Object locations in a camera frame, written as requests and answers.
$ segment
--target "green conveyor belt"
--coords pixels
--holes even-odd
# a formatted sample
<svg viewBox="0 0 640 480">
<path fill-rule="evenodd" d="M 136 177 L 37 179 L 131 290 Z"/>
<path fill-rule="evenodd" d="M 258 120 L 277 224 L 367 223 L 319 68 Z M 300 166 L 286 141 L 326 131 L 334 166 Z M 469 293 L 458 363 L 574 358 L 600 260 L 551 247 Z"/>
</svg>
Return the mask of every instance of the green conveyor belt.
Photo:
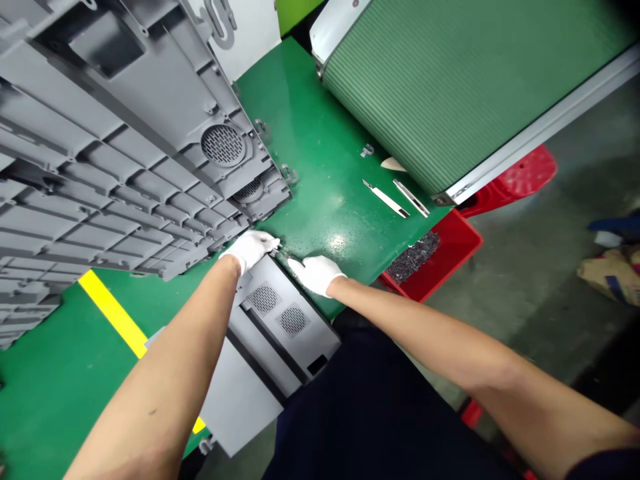
<svg viewBox="0 0 640 480">
<path fill-rule="evenodd" d="M 372 0 L 326 87 L 431 195 L 624 51 L 604 0 Z"/>
</svg>

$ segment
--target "gray plastic cover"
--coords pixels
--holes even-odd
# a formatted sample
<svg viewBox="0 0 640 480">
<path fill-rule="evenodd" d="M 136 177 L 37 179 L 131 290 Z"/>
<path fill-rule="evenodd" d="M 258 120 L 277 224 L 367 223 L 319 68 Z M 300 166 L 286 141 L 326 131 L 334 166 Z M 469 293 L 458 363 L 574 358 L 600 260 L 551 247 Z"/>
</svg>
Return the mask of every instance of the gray plastic cover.
<svg viewBox="0 0 640 480">
<path fill-rule="evenodd" d="M 233 456 L 319 374 L 339 346 L 336 332 L 294 282 L 272 258 L 262 258 L 238 283 L 200 418 Z"/>
</svg>

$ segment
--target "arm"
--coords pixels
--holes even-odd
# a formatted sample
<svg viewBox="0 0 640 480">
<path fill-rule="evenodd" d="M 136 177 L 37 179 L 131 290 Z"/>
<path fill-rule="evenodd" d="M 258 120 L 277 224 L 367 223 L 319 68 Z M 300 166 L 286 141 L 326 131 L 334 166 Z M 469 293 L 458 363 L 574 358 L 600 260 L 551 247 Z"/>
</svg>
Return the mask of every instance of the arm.
<svg viewBox="0 0 640 480">
<path fill-rule="evenodd" d="M 279 240 L 242 235 L 134 366 L 65 479 L 174 479 L 227 331 L 238 278 Z"/>
<path fill-rule="evenodd" d="M 634 426 L 476 328 L 399 295 L 335 276 L 339 269 L 331 261 L 336 268 L 332 272 L 310 260 L 306 268 L 292 265 L 306 286 L 356 310 L 426 368 L 476 398 L 544 478 L 563 478 L 596 452 L 640 446 L 640 431 Z"/>
</svg>

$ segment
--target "ventilation grille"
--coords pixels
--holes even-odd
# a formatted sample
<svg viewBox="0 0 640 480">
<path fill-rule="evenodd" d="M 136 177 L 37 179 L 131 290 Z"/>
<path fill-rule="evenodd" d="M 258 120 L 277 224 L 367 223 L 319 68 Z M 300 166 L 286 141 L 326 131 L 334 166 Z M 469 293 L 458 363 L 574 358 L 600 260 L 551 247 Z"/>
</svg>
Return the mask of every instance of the ventilation grille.
<svg viewBox="0 0 640 480">
<path fill-rule="evenodd" d="M 311 323 L 311 320 L 307 318 L 295 303 L 278 315 L 275 321 L 291 339 Z"/>
<path fill-rule="evenodd" d="M 255 179 L 247 186 L 238 190 L 238 192 L 233 196 L 233 199 L 240 203 L 251 203 L 258 200 L 264 190 L 265 188 L 262 185 L 262 181 L 260 179 Z"/>
<path fill-rule="evenodd" d="M 260 316 L 264 316 L 269 313 L 273 308 L 280 303 L 280 297 L 269 286 L 268 283 L 263 283 L 250 295 L 247 296 L 247 300 L 251 302 L 253 307 L 258 311 Z"/>
<path fill-rule="evenodd" d="M 205 130 L 200 140 L 202 151 L 214 163 L 232 167 L 245 156 L 245 142 L 238 132 L 228 125 L 213 125 Z"/>
</svg>

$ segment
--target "hand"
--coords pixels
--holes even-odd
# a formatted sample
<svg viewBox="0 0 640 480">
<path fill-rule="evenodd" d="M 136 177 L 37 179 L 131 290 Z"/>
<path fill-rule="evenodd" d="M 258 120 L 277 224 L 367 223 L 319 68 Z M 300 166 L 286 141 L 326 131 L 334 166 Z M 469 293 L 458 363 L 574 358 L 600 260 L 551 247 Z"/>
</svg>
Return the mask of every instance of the hand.
<svg viewBox="0 0 640 480">
<path fill-rule="evenodd" d="M 302 263 L 294 259 L 287 262 L 306 288 L 326 298 L 332 298 L 327 295 L 332 280 L 336 277 L 346 277 L 340 267 L 326 257 L 307 257 Z"/>
<path fill-rule="evenodd" d="M 240 275 L 249 270 L 264 256 L 280 245 L 280 239 L 273 238 L 267 232 L 248 230 L 238 237 L 226 252 L 220 255 L 233 255 L 240 264 Z"/>
</svg>

